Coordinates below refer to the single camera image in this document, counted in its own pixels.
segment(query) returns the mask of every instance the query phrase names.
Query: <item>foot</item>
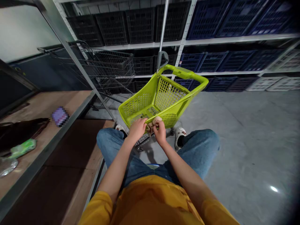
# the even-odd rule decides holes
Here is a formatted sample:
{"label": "foot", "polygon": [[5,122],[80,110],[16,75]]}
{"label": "foot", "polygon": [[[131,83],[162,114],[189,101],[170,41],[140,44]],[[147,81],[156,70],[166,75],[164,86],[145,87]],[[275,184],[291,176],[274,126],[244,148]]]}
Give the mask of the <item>foot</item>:
{"label": "foot", "polygon": [[123,139],[125,139],[127,137],[127,133],[126,133],[125,129],[120,124],[118,124],[116,126],[116,130],[119,130],[119,131],[121,131],[124,134],[124,138]]}
{"label": "foot", "polygon": [[185,130],[182,127],[176,129],[176,132],[175,132],[175,150],[176,150],[176,152],[178,152],[178,150],[183,147],[183,137],[186,135],[187,135],[187,133],[185,132]]}

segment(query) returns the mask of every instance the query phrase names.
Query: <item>hand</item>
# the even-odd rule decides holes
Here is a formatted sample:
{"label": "hand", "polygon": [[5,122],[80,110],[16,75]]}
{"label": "hand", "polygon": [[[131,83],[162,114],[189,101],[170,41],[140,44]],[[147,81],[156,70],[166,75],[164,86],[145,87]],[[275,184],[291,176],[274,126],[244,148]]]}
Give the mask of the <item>hand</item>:
{"label": "hand", "polygon": [[153,126],[153,132],[155,134],[155,138],[156,138],[157,142],[159,143],[160,146],[162,146],[164,143],[167,142],[166,128],[165,128],[165,124],[163,123],[163,121],[158,122],[158,127],[157,127],[157,125]]}
{"label": "hand", "polygon": [[136,143],[145,133],[147,124],[145,123],[148,118],[138,118],[131,124],[128,139]]}

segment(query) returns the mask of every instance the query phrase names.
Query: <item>jeans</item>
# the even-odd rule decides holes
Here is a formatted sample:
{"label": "jeans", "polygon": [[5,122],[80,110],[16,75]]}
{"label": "jeans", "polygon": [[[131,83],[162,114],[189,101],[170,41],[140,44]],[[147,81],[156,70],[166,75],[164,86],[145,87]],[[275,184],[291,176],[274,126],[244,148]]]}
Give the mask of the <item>jeans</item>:
{"label": "jeans", "polygon": [[[121,131],[112,128],[102,129],[98,132],[97,144],[108,168],[124,142],[123,137],[124,134]],[[193,131],[185,136],[183,147],[178,154],[203,179],[218,150],[218,135],[212,130],[206,129]],[[121,190],[132,181],[148,175],[157,175],[181,186],[169,160],[160,167],[151,169],[131,152]]]}

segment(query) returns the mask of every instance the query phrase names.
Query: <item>gray floor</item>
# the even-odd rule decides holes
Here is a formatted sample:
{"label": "gray floor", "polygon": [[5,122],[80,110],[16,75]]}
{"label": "gray floor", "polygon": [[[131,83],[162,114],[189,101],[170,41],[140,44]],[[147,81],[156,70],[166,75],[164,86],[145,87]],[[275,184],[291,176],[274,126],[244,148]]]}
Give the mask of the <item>gray floor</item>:
{"label": "gray floor", "polygon": [[[107,103],[123,124],[119,104]],[[87,117],[109,115],[101,109]],[[187,133],[209,128],[220,136],[221,149],[205,182],[241,224],[274,225],[290,216],[298,194],[299,119],[300,91],[201,92],[176,126]],[[174,145],[174,136],[167,140]],[[155,138],[143,148],[145,163],[167,160]]]}

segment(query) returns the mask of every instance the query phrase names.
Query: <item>green shopping basket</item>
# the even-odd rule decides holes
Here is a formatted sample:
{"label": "green shopping basket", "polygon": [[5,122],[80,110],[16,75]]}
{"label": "green shopping basket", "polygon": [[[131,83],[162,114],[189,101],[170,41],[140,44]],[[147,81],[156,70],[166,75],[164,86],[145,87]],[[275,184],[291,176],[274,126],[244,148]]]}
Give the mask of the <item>green shopping basket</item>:
{"label": "green shopping basket", "polygon": [[[172,70],[173,74],[183,79],[194,79],[200,85],[189,91],[185,87],[162,75],[165,70]],[[149,82],[135,95],[119,106],[119,113],[130,128],[138,118],[147,117],[150,123],[160,116],[166,128],[173,127],[187,108],[192,99],[208,84],[208,79],[194,72],[171,65],[165,65],[155,73]]]}

